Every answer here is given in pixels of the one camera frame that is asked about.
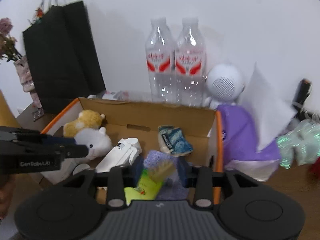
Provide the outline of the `green snack packet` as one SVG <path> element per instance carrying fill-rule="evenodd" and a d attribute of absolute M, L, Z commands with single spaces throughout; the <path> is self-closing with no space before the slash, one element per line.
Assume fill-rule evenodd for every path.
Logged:
<path fill-rule="evenodd" d="M 165 181 L 175 172 L 173 161 L 165 160 L 156 167 L 144 168 L 136 187 L 126 187 L 127 206 L 133 200 L 155 200 Z"/>

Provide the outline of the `purple cloth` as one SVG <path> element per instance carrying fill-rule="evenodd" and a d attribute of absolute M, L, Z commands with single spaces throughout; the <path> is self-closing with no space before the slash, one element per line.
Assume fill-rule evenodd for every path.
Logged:
<path fill-rule="evenodd" d="M 150 150 L 144 160 L 147 180 L 151 183 L 147 193 L 154 191 L 155 200 L 184 200 L 189 190 L 180 182 L 177 158 L 166 153 Z"/>

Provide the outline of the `yellow plush hamster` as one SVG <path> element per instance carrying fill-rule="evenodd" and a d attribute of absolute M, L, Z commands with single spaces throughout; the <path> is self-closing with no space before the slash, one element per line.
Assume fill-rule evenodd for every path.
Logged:
<path fill-rule="evenodd" d="M 63 136 L 73 138 L 85 128 L 99 129 L 104 119 L 104 114 L 93 110 L 83 110 L 79 113 L 76 120 L 68 122 L 63 126 Z"/>

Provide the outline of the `white plush hamster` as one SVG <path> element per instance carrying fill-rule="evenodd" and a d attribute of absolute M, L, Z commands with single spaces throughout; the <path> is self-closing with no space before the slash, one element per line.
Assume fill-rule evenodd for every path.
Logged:
<path fill-rule="evenodd" d="M 75 137 L 77 145 L 86 145 L 88 155 L 84 158 L 75 158 L 77 164 L 88 163 L 95 158 L 105 157 L 112 150 L 112 142 L 106 134 L 106 128 L 99 129 L 84 128 Z"/>

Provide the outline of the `starry night tissue pack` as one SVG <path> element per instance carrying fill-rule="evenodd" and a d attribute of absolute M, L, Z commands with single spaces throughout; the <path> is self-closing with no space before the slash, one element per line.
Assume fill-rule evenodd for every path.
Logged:
<path fill-rule="evenodd" d="M 159 126 L 158 144 L 161 152 L 173 157 L 189 155 L 194 151 L 182 130 L 174 126 Z"/>

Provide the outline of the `red cardboard box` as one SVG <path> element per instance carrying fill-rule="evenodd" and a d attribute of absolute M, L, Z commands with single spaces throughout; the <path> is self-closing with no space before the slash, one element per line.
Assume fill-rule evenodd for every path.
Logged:
<path fill-rule="evenodd" d="M 105 115 L 107 135 L 116 144 L 121 138 L 137 138 L 142 155 L 159 150 L 158 128 L 179 127 L 194 151 L 187 156 L 196 165 L 209 165 L 223 171 L 223 142 L 221 114 L 207 108 L 153 102 L 124 102 L 78 98 L 63 109 L 43 130 L 55 134 L 65 123 L 75 120 L 82 110 L 93 110 Z"/>

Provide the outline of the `black paper bag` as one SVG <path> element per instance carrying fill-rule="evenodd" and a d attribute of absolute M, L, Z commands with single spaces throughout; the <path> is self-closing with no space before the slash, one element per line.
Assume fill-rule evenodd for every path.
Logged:
<path fill-rule="evenodd" d="M 52 6 L 23 32 L 30 72 L 46 113 L 105 90 L 83 1 Z"/>

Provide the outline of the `patterned flower vase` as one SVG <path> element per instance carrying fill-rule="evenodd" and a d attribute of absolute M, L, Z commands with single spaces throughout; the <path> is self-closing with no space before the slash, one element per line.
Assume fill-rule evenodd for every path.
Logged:
<path fill-rule="evenodd" d="M 37 108 L 42 108 L 39 96 L 35 90 L 35 85 L 29 68 L 28 60 L 26 56 L 14 62 L 17 75 L 22 85 L 23 91 L 29 93 L 35 106 Z"/>

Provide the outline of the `right water bottle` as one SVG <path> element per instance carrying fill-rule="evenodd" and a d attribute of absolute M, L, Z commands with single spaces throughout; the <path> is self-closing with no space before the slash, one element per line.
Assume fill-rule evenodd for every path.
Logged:
<path fill-rule="evenodd" d="M 203 101 L 206 45 L 199 30 L 199 19 L 184 18 L 175 50 L 177 102 L 200 107 Z"/>

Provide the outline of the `water bottle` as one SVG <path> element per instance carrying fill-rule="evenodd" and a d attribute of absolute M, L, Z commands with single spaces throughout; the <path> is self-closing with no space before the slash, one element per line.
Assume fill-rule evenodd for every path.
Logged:
<path fill-rule="evenodd" d="M 175 90 L 175 42 L 164 17 L 151 20 L 151 32 L 145 43 L 146 65 L 152 100 L 174 103 Z"/>
<path fill-rule="evenodd" d="M 177 102 L 200 107 L 203 101 L 206 45 L 199 30 L 199 19 L 184 18 L 175 50 Z"/>

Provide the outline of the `white round speaker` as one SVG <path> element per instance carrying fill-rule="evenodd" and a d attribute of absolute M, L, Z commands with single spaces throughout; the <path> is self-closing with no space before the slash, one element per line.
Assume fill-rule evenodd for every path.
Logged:
<path fill-rule="evenodd" d="M 206 98 L 204 107 L 217 109 L 220 104 L 236 105 L 245 89 L 245 81 L 240 70 L 229 63 L 213 67 L 206 78 Z"/>

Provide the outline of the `pink flower bouquet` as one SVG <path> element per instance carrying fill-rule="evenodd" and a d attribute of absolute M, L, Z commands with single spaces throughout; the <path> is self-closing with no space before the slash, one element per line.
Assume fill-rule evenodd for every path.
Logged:
<path fill-rule="evenodd" d="M 13 28 L 10 18 L 1 18 L 0 28 L 1 60 L 6 59 L 7 62 L 20 60 L 22 55 L 15 47 L 17 40 L 10 35 Z"/>

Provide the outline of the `iridescent plastic wrap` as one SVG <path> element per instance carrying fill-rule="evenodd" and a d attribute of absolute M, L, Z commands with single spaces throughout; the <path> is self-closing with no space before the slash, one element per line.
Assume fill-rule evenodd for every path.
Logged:
<path fill-rule="evenodd" d="M 319 158 L 319 123 L 306 119 L 277 138 L 280 166 L 289 169 L 294 160 L 298 166 L 314 164 Z"/>

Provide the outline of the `left water bottle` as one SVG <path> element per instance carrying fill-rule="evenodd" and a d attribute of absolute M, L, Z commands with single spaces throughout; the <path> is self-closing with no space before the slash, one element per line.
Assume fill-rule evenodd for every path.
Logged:
<path fill-rule="evenodd" d="M 175 42 L 164 17 L 151 20 L 151 32 L 145 43 L 146 65 L 152 100 L 174 103 L 175 90 Z"/>

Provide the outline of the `black cylinder object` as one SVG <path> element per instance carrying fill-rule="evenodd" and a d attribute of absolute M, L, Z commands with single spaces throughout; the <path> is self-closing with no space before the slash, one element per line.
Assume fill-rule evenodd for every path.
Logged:
<path fill-rule="evenodd" d="M 293 98 L 292 106 L 297 111 L 295 118 L 299 121 L 305 119 L 303 107 L 306 99 L 310 95 L 310 88 L 311 81 L 308 79 L 302 79 L 297 87 L 295 97 Z"/>

